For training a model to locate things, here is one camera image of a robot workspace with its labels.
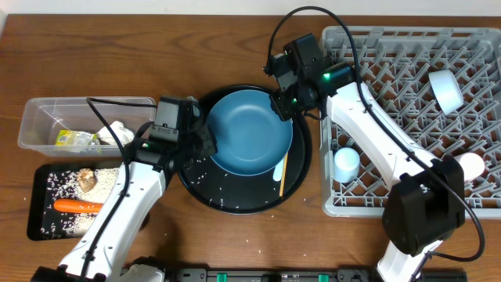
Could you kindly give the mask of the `dark blue plate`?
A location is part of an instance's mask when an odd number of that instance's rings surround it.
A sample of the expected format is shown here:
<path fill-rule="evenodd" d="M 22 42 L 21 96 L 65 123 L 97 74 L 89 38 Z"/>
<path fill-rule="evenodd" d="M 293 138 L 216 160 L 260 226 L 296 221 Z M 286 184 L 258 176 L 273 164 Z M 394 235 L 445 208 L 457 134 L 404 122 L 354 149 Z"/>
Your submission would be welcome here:
<path fill-rule="evenodd" d="M 209 111 L 207 125 L 217 141 L 212 160 L 234 175 L 254 176 L 272 170 L 293 141 L 294 127 L 271 108 L 268 93 L 244 89 L 221 98 Z"/>

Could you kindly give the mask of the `wooden chopstick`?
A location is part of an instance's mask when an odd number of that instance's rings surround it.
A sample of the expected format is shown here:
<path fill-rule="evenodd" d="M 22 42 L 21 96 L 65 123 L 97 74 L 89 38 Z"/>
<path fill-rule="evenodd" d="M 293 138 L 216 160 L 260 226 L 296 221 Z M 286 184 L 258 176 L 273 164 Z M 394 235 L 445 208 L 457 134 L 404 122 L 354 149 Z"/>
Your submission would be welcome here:
<path fill-rule="evenodd" d="M 286 178 L 286 173 L 287 173 L 287 162 L 288 162 L 288 153 L 286 153 L 284 158 L 283 158 L 283 167 L 282 167 L 282 175 L 281 175 L 281 182 L 280 182 L 280 188 L 279 188 L 279 197 L 282 197 L 283 193 L 284 193 L 285 178 Z"/>

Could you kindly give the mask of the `white napkin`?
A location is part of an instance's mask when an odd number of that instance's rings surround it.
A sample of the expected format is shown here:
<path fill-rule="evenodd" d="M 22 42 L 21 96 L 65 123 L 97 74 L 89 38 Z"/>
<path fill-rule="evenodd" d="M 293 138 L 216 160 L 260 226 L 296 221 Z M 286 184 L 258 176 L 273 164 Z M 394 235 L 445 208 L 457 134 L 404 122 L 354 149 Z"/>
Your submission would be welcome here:
<path fill-rule="evenodd" d="M 134 132 L 129 130 L 128 128 L 125 128 L 124 124 L 120 121 L 114 121 L 110 125 L 110 127 L 111 127 L 113 133 L 117 136 L 117 138 L 120 141 L 122 146 L 130 143 L 135 137 Z M 100 141 L 101 144 L 107 144 L 107 145 L 113 145 L 113 146 L 117 145 L 116 140 L 113 138 L 110 131 L 106 127 L 101 128 L 96 133 L 96 137 Z"/>

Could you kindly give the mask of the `light blue cup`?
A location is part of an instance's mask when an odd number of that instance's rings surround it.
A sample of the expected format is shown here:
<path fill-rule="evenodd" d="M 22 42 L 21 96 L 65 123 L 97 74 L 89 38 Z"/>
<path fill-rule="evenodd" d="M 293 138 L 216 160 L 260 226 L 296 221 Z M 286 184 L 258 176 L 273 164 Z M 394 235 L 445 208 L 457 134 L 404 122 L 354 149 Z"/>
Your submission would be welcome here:
<path fill-rule="evenodd" d="M 333 156 L 333 178 L 339 183 L 352 182 L 359 174 L 360 156 L 352 148 L 339 149 Z"/>

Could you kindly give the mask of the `light blue plastic knife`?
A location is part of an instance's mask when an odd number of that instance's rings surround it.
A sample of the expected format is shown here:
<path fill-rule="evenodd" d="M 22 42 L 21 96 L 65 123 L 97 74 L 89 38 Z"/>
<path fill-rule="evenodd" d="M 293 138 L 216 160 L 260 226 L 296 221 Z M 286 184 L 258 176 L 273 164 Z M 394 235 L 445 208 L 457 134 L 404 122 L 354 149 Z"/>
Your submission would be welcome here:
<path fill-rule="evenodd" d="M 284 159 L 282 159 L 273 169 L 272 178 L 276 182 L 281 182 L 283 178 Z"/>

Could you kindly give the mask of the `brown food scrap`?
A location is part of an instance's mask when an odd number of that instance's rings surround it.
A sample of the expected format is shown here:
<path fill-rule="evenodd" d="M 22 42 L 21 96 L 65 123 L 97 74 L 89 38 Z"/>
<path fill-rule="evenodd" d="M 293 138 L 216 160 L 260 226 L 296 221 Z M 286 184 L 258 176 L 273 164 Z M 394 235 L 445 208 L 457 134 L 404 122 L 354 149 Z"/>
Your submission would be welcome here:
<path fill-rule="evenodd" d="M 90 190 L 92 190 L 97 183 L 94 171 L 91 170 L 90 168 L 82 168 L 77 173 L 76 179 L 77 179 L 78 185 L 80 186 L 80 189 L 84 193 L 87 193 Z"/>

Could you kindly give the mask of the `green yellow snack wrapper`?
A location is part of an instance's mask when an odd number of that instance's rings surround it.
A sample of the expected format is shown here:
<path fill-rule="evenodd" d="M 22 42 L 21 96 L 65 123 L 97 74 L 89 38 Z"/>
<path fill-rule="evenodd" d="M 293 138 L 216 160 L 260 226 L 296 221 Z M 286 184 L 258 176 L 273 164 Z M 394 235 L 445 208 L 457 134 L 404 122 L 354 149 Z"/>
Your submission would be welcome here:
<path fill-rule="evenodd" d="M 56 137 L 55 145 L 61 150 L 81 153 L 96 150 L 101 143 L 96 134 L 62 129 Z"/>

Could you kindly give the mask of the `light blue bowl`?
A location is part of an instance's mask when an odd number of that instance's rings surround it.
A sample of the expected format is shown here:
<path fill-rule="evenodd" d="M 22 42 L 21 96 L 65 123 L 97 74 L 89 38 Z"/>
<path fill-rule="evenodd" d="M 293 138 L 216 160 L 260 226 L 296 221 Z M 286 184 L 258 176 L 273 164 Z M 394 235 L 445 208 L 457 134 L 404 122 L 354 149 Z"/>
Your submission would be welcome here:
<path fill-rule="evenodd" d="M 453 72 L 440 70 L 430 72 L 428 77 L 434 97 L 445 115 L 451 114 L 463 105 L 463 93 Z"/>

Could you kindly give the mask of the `orange carrot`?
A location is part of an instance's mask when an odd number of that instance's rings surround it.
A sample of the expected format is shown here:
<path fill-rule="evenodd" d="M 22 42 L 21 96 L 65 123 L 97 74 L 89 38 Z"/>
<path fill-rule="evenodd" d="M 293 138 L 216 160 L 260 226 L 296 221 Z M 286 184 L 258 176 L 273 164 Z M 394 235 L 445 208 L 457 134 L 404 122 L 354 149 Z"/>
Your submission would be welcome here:
<path fill-rule="evenodd" d="M 54 208 L 65 213 L 99 213 L 102 204 L 71 199 L 59 199 L 54 202 Z"/>

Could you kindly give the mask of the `pink cup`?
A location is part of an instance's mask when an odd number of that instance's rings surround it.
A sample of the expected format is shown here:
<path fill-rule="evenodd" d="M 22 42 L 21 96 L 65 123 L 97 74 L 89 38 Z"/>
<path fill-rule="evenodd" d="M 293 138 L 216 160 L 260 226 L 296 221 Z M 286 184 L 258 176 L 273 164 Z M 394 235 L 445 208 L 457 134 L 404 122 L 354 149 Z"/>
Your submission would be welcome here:
<path fill-rule="evenodd" d="M 464 181 L 471 182 L 482 175 L 485 170 L 485 163 L 479 155 L 475 153 L 464 153 L 455 156 L 454 159 L 463 169 Z"/>

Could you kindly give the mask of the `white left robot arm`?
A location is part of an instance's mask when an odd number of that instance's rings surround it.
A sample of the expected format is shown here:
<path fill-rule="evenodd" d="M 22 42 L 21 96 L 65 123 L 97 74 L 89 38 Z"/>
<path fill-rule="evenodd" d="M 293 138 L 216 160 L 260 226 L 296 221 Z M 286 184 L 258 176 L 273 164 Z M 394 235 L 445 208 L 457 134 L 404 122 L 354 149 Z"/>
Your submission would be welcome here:
<path fill-rule="evenodd" d="M 124 148 L 115 186 L 93 224 L 59 266 L 39 267 L 34 281 L 164 281 L 165 266 L 154 257 L 140 257 L 124 270 L 124 261 L 150 209 L 172 176 L 194 159 L 216 153 L 213 132 L 200 119 L 191 125 L 142 127 Z"/>

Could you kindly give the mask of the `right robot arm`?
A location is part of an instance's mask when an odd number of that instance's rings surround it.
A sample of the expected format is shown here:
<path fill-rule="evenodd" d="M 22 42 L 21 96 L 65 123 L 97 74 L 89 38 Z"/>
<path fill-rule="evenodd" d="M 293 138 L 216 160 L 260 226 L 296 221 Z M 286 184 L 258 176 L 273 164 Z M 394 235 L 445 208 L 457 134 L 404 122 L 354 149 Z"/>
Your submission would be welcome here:
<path fill-rule="evenodd" d="M 345 130 L 375 164 L 390 190 L 383 225 L 390 242 L 377 264 L 382 281 L 415 281 L 436 249 L 465 223 L 469 215 L 480 239 L 478 217 L 464 200 L 464 186 L 485 170 L 482 157 L 465 153 L 445 160 L 415 144 L 384 112 L 362 82 L 358 66 L 326 60 L 289 63 L 271 59 L 264 68 L 277 80 L 272 108 L 284 121 L 300 112 L 319 109 Z"/>

